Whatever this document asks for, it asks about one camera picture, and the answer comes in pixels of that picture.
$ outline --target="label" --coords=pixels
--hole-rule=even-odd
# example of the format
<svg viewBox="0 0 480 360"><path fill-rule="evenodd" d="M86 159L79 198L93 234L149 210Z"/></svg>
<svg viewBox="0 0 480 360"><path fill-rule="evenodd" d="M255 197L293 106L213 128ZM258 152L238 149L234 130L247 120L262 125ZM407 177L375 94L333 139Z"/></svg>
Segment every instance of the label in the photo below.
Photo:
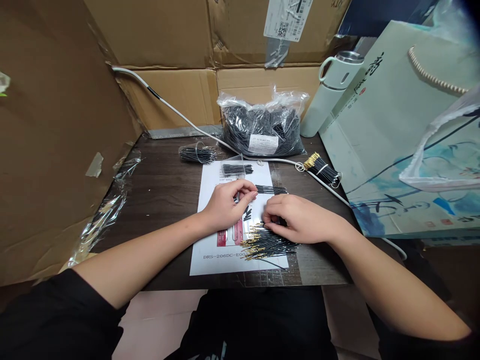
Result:
<svg viewBox="0 0 480 360"><path fill-rule="evenodd" d="M273 155L279 147L279 138L267 135L250 135L248 151L256 154Z"/></svg>
<svg viewBox="0 0 480 360"><path fill-rule="evenodd" d="M270 0L263 36L298 43L313 0Z"/></svg>

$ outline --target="white thermos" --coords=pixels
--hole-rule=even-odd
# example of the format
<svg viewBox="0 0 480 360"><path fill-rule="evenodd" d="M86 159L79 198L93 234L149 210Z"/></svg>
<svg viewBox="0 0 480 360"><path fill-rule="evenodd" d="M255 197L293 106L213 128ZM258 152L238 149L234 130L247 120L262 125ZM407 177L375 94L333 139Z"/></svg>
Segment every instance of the white thermos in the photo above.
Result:
<svg viewBox="0 0 480 360"><path fill-rule="evenodd" d="M325 66L330 63L322 76ZM320 87L300 124L300 135L305 138L315 136L363 63L364 57L360 54L340 51L335 57L330 56L321 64L318 73Z"/></svg>

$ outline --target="wooden table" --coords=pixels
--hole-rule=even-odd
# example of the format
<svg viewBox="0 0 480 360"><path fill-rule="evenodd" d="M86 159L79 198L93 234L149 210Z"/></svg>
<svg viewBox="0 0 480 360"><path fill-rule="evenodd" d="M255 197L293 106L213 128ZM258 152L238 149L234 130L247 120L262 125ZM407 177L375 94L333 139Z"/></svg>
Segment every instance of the wooden table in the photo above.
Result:
<svg viewBox="0 0 480 360"><path fill-rule="evenodd" d="M173 224L197 212L202 165L184 162L178 156L180 146L196 143L200 137L152 140L141 137L136 147L141 162L131 176L131 190L115 224L93 248L100 253L115 245ZM319 153L328 159L317 135L304 138L309 155ZM309 155L297 155L289 160L304 162ZM273 179L290 194L306 198L339 214L358 228L353 212L324 189L309 174L298 172L293 165L270 164ZM339 188L338 193L345 197ZM395 259L396 251L379 239L372 240ZM184 290L240 287L338 285L351 283L347 269L339 256L324 243L300 245L297 254L288 258L288 270L273 269L190 276L192 246L168 264L145 290Z"/></svg>

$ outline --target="qr code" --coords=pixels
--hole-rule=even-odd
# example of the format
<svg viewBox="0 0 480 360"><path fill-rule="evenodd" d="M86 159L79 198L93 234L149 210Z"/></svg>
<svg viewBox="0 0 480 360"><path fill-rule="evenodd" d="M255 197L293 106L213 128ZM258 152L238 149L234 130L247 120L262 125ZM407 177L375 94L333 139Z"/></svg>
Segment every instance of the qr code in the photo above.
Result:
<svg viewBox="0 0 480 360"><path fill-rule="evenodd" d="M278 29L278 36L280 38L285 38L287 36L287 31L289 29L289 23L280 21L280 28Z"/></svg>

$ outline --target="person's left hand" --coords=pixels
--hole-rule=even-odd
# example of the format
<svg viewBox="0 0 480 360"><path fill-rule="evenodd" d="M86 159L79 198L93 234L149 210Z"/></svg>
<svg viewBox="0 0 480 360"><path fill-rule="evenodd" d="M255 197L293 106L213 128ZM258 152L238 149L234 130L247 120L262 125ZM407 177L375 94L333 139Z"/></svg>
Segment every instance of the person's left hand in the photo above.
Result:
<svg viewBox="0 0 480 360"><path fill-rule="evenodd" d="M240 200L235 204L234 197L240 193ZM233 226L242 217L247 205L255 200L257 187L250 181L238 179L215 186L210 201L201 211L214 233Z"/></svg>

